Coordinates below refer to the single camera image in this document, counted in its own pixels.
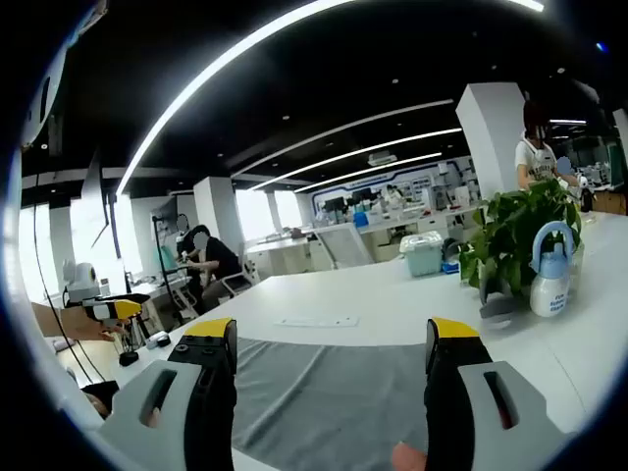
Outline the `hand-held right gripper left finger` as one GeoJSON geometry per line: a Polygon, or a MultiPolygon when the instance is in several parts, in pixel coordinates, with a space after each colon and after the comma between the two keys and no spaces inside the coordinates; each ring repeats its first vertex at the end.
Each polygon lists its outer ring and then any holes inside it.
{"type": "Polygon", "coordinates": [[[113,396],[100,435],[142,470],[232,470],[236,320],[187,329],[113,396]]]}

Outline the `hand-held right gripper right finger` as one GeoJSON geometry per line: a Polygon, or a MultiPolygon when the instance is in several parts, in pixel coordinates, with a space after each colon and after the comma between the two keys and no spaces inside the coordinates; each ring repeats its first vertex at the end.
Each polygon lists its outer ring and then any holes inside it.
{"type": "Polygon", "coordinates": [[[474,329],[427,322],[429,470],[540,470],[572,439],[549,418],[545,397],[474,329]]]}

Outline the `person's right hand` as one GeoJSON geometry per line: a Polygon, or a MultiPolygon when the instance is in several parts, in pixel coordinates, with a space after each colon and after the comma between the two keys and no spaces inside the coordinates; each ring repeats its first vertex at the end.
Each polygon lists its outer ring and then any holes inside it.
{"type": "Polygon", "coordinates": [[[399,442],[392,450],[392,466],[396,471],[424,471],[427,455],[418,449],[399,442]]]}

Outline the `person's left hand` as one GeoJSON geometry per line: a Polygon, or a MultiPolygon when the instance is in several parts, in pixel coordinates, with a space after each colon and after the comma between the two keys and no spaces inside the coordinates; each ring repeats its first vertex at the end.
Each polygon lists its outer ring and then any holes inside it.
{"type": "Polygon", "coordinates": [[[73,340],[113,341],[113,334],[120,331],[118,325],[106,325],[89,318],[82,307],[63,309],[60,320],[64,332],[73,340]]]}

